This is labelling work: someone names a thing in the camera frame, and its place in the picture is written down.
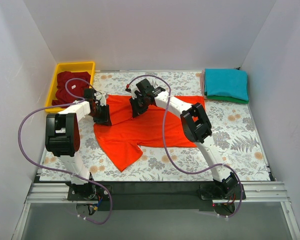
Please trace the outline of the orange t shirt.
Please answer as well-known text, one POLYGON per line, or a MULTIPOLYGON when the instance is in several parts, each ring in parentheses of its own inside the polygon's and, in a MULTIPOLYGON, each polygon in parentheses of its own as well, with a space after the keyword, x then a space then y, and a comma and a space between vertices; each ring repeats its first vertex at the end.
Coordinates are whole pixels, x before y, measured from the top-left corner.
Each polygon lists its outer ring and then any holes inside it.
POLYGON ((151 105, 142 115, 133 118, 129 96, 110 95, 107 99, 111 126, 94 124, 96 140, 119 171, 135 163, 143 154, 141 146, 193 148, 184 135, 181 120, 164 109, 151 105))

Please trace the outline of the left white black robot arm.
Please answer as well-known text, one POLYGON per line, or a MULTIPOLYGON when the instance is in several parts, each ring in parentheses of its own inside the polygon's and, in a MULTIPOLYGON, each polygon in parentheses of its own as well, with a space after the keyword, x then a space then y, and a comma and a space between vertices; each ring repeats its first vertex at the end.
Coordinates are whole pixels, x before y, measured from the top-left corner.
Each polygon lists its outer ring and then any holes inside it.
POLYGON ((99 125, 111 126, 110 107, 106 98, 98 98, 100 93, 93 88, 83 91, 84 101, 67 107, 58 113, 46 117, 45 148, 64 164, 70 173, 68 186, 74 194, 85 200, 97 195, 96 185, 91 172, 85 167, 79 154, 81 145, 79 121, 91 116, 99 125))

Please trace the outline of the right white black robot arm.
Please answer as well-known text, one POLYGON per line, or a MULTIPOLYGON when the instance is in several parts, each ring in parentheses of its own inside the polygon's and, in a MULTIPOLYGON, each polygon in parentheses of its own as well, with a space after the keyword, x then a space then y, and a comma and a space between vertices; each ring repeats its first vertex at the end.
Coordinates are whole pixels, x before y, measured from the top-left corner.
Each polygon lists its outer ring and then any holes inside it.
POLYGON ((243 200, 243 185, 235 170, 223 163, 212 137, 212 124, 203 105, 201 103, 191 104, 173 96, 170 85, 158 76, 155 78, 165 83, 168 90, 160 86, 154 87, 146 78, 137 83, 136 87, 131 88, 130 85, 139 78, 137 76, 132 79, 125 88, 125 91, 131 94, 129 101, 132 107, 132 116, 134 118, 140 116, 148 110, 150 105, 164 109, 161 131, 166 152, 168 152, 165 131, 167 115, 172 113, 178 117, 185 137, 200 150, 208 167, 197 172, 188 172, 179 168, 168 154, 172 165, 187 175, 198 175, 211 171, 213 182, 216 184, 216 192, 220 198, 227 199, 233 196, 237 200, 243 200))

